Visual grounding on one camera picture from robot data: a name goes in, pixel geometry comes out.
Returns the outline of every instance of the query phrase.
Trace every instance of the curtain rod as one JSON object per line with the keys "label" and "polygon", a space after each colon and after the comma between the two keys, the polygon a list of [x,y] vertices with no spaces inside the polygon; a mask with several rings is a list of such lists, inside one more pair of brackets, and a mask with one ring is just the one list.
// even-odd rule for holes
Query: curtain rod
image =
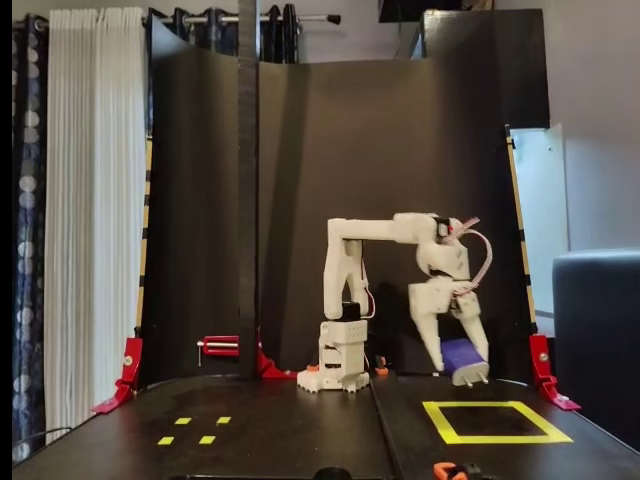
{"label": "curtain rod", "polygon": [[[341,15],[299,15],[297,17],[298,22],[329,22],[329,23],[333,23],[334,25],[340,25],[340,22],[342,21],[342,16]],[[159,18],[158,20],[160,20],[162,23],[171,23],[173,22],[172,18]],[[146,23],[146,17],[143,18],[142,20],[144,23]],[[198,17],[198,16],[193,16],[193,17],[189,17],[189,16],[185,16],[184,17],[184,23],[185,24],[205,24],[207,23],[208,18],[207,17]],[[268,22],[269,21],[269,17],[267,15],[262,15],[260,17],[260,21],[262,22]],[[238,16],[237,15],[224,15],[220,17],[220,22],[222,23],[238,23]],[[44,30],[45,28],[47,28],[49,26],[49,22],[46,21],[42,21],[42,20],[36,20],[36,28]],[[13,28],[24,28],[24,22],[12,22],[12,29]]]}

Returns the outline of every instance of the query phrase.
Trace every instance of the pink cable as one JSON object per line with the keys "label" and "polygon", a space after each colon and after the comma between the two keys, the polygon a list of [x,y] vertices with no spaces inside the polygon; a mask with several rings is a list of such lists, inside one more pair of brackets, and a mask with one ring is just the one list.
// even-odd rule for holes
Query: pink cable
{"label": "pink cable", "polygon": [[469,293],[472,290],[475,290],[476,288],[478,288],[478,285],[480,285],[480,281],[489,270],[489,267],[491,266],[491,262],[493,261],[493,249],[491,248],[491,243],[489,242],[487,237],[482,235],[477,230],[473,230],[472,228],[469,228],[475,225],[476,223],[478,223],[479,221],[480,219],[478,219],[477,217],[471,218],[442,239],[443,243],[449,243],[453,240],[460,238],[463,235],[466,235],[467,233],[471,233],[473,235],[477,235],[478,237],[480,237],[484,241],[485,247],[487,249],[487,257],[485,258],[485,261],[482,264],[482,267],[480,267],[480,270],[478,270],[478,273],[476,274],[476,276],[473,277],[473,280],[471,280],[471,285],[461,290],[456,290],[454,292],[455,295],[464,295],[465,293]]}

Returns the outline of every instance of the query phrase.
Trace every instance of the wall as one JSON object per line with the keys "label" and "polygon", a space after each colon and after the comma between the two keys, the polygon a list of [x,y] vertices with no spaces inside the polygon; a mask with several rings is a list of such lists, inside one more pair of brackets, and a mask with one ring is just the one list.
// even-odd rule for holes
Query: wall
{"label": "wall", "polygon": [[[274,3],[282,8],[286,0],[263,0],[261,3],[266,10]],[[403,24],[401,29],[397,24],[379,24],[377,0],[292,0],[292,3],[298,15],[342,15],[340,26],[326,22],[303,24],[300,54],[302,61],[306,62],[394,58],[398,50],[402,53],[408,51],[417,28],[415,23]],[[212,5],[232,12],[238,9],[237,0],[12,0],[12,17],[19,19],[27,12],[48,16],[48,11],[54,8],[131,5],[152,6],[165,13],[170,13],[176,6],[193,13],[202,12]]]}
{"label": "wall", "polygon": [[571,250],[639,246],[640,1],[498,0],[497,7],[544,12]]}

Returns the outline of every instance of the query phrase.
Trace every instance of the black backdrop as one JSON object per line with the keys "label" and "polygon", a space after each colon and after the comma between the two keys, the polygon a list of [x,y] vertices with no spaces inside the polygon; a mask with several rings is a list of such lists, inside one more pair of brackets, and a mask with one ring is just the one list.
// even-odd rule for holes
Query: black backdrop
{"label": "black backdrop", "polygon": [[[261,66],[261,325],[282,368],[304,368],[317,348],[327,219],[417,211],[480,217],[494,247],[477,291],[492,374],[529,376],[495,51],[466,40],[447,59]],[[143,385],[235,369],[206,358],[198,368],[196,341],[238,333],[236,68],[234,58],[193,47],[153,60]],[[465,243],[476,271],[484,248]],[[408,316],[407,284],[424,281],[414,255],[415,247],[367,243],[379,306],[372,326],[401,370],[429,371]],[[442,319],[444,338],[457,330]]]}

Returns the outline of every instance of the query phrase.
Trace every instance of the white curtain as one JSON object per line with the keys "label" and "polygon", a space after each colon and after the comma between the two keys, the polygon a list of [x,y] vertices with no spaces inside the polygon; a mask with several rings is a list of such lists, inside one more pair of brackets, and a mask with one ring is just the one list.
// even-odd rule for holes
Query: white curtain
{"label": "white curtain", "polygon": [[47,428],[76,426],[115,391],[133,334],[145,184],[142,10],[50,16]]}

